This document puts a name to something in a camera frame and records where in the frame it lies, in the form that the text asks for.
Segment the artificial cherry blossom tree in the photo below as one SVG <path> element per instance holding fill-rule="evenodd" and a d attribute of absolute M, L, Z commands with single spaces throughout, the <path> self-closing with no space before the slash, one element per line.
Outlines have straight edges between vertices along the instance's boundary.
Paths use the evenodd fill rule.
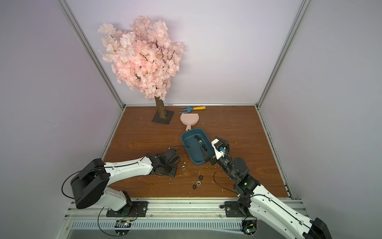
<path fill-rule="evenodd" d="M 164 21 L 152 22 L 139 16 L 131 25 L 133 31 L 116 30 L 104 23 L 98 29 L 103 33 L 106 53 L 103 60 L 113 62 L 112 70 L 118 83 L 126 82 L 131 90 L 139 90 L 146 99 L 155 98 L 159 116 L 166 118 L 163 100 L 170 88 L 170 77 L 179 71 L 183 46 L 171 43 Z"/>

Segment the aluminum frame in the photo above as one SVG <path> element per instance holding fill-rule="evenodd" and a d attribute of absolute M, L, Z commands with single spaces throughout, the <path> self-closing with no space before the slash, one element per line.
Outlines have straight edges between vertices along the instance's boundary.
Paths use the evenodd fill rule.
<path fill-rule="evenodd" d="M 236 201 L 238 198 L 230 197 L 220 197 L 220 198 L 131 198 L 132 201 L 148 201 L 146 217 L 138 218 L 135 225 L 136 229 L 153 229 L 153 224 L 150 222 L 194 222 L 194 223 L 222 223 L 221 225 L 215 227 L 210 226 L 210 229 L 238 233 L 238 231 L 230 231 L 233 228 L 226 227 L 233 223 L 233 221 L 241 221 L 244 217 L 228 218 L 225 216 L 225 209 L 219 206 L 224 204 L 224 201 Z M 298 211 L 299 213 L 306 215 L 305 207 L 301 200 L 292 200 L 290 198 L 279 198 L 282 202 L 287 204 L 289 207 Z M 92 223 L 91 225 L 86 224 L 91 228 L 98 229 L 98 226 L 94 226 L 94 222 L 97 221 L 98 214 L 102 209 L 101 206 L 93 205 L 86 209 L 77 209 L 75 203 L 72 202 L 70 207 L 64 217 L 64 220 L 57 232 L 55 239 L 66 239 L 74 227 L 78 227 L 78 223 Z M 113 217 L 106 217 L 107 209 L 102 210 L 99 221 L 101 227 L 110 226 L 110 222 L 114 224 L 117 219 Z M 154 225 L 156 229 L 175 229 L 173 225 L 164 226 L 156 224 Z M 197 226 L 187 227 L 182 226 L 183 229 L 198 228 Z"/>
<path fill-rule="evenodd" d="M 290 196 L 291 199 L 294 199 L 295 195 L 294 195 L 293 190 L 292 190 L 292 188 L 290 186 L 288 177 L 287 177 L 287 175 L 285 173 L 285 170 L 284 170 L 284 167 L 283 167 L 283 165 L 281 163 L 280 157 L 278 156 L 275 144 L 273 143 L 272 136 L 270 135 L 270 132 L 269 132 L 268 127 L 267 127 L 267 124 L 264 121 L 264 118 L 263 118 L 263 115 L 261 113 L 261 110 L 258 107 L 256 107 L 256 110 L 257 110 L 257 114 L 259 115 L 260 122 L 261 122 L 261 124 L 263 126 L 263 129 L 264 129 L 264 132 L 265 132 L 265 136 L 267 137 L 267 140 L 268 140 L 268 143 L 269 143 L 269 146 L 270 146 L 270 150 L 272 151 L 272 154 L 273 154 L 273 157 L 275 158 L 276 165 L 277 165 L 278 170 L 280 172 L 281 178 L 282 178 L 282 180 L 284 182 L 284 185 L 285 185 L 286 191 L 288 193 L 288 196 Z"/>
<path fill-rule="evenodd" d="M 289 51 L 290 46 L 292 45 L 292 42 L 296 36 L 296 33 L 300 27 L 300 24 L 305 16 L 305 13 L 309 7 L 309 4 L 311 3 L 311 0 L 303 0 L 300 9 L 298 10 L 297 16 L 292 24 L 292 27 L 288 33 L 288 36 L 286 37 L 286 40 L 284 42 L 284 45 L 281 49 L 280 55 L 277 58 L 276 64 L 273 67 L 273 70 L 269 76 L 268 82 L 265 85 L 264 91 L 261 94 L 261 97 L 259 99 L 259 102 L 256 104 L 259 109 L 261 109 L 262 104 L 264 103 L 265 97 L 268 94 L 268 91 L 273 83 L 273 81 L 276 78 L 276 75 Z"/>
<path fill-rule="evenodd" d="M 119 97 L 117 91 L 115 90 L 112 82 L 110 81 L 110 78 L 107 76 L 105 69 L 102 67 L 101 63 L 98 60 L 98 57 L 94 53 L 93 48 L 90 46 L 89 41 L 87 40 L 84 32 L 82 31 L 80 25 L 77 22 L 76 17 L 74 16 L 72 10 L 70 9 L 68 3 L 66 0 L 58 0 L 58 3 L 61 7 L 62 12 L 64 13 L 65 17 L 71 24 L 74 32 L 77 35 L 78 40 L 81 42 L 82 46 L 85 48 L 87 54 L 89 55 L 90 59 L 92 60 L 93 64 L 95 65 L 96 69 L 100 73 L 102 79 L 104 80 L 107 88 L 113 95 L 115 101 L 117 102 L 118 106 L 123 109 L 125 107 L 125 104 L 122 102 L 121 98 Z"/>
<path fill-rule="evenodd" d="M 124 107 L 123 109 L 121 109 L 121 111 L 119 112 L 118 114 L 118 117 L 117 117 L 117 120 L 115 121 L 114 123 L 114 126 L 112 128 L 112 131 L 110 132 L 110 135 L 109 137 L 107 138 L 107 141 L 105 143 L 105 146 L 104 148 L 102 149 L 101 151 L 101 155 L 99 156 L 100 158 L 102 158 L 102 161 L 105 160 L 105 156 L 107 154 L 107 151 L 109 150 L 109 147 L 113 141 L 113 138 L 114 138 L 114 135 L 115 135 L 115 132 L 117 131 L 118 129 L 118 126 L 119 126 L 119 123 L 121 122 L 121 119 L 123 117 L 123 113 L 125 112 L 126 110 L 126 107 Z"/>

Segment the white wall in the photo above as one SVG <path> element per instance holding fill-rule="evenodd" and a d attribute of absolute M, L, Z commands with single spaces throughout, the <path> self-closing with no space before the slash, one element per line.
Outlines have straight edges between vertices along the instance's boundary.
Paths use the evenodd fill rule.
<path fill-rule="evenodd" d="M 68 0 L 95 52 L 105 52 L 102 23 L 130 29 L 139 15 L 163 18 L 172 41 L 185 46 L 165 103 L 256 103 L 302 0 Z M 122 101 L 155 104 L 119 85 L 111 63 L 98 57 Z"/>
<path fill-rule="evenodd" d="M 381 238 L 381 1 L 313 1 L 262 106 L 296 198 L 334 239 Z"/>
<path fill-rule="evenodd" d="M 51 239 L 120 109 L 57 1 L 1 1 L 0 56 L 0 237 Z"/>

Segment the wooden floor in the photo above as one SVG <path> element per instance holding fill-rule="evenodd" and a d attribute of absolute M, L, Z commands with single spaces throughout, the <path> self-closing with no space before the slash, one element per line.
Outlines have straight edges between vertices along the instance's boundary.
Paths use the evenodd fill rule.
<path fill-rule="evenodd" d="M 156 107 L 127 107 L 118 126 L 105 162 L 120 162 L 143 157 L 147 153 L 163 153 L 170 147 L 182 145 L 181 135 L 186 126 L 180 122 L 179 107 L 166 107 L 175 111 L 170 125 L 152 123 Z M 199 122 L 192 128 L 201 128 L 210 140 L 218 136 L 230 143 L 233 158 L 244 158 L 250 174 L 276 197 L 287 197 L 284 183 L 270 150 L 255 107 L 207 106 L 196 111 Z M 213 182 L 218 164 L 195 166 L 186 150 L 179 149 L 181 161 L 173 178 L 147 175 L 125 179 L 112 184 L 116 190 L 125 190 L 131 197 L 236 197 Z M 193 189 L 198 175 L 202 184 Z M 216 181 L 233 189 L 233 181 L 220 169 Z"/>

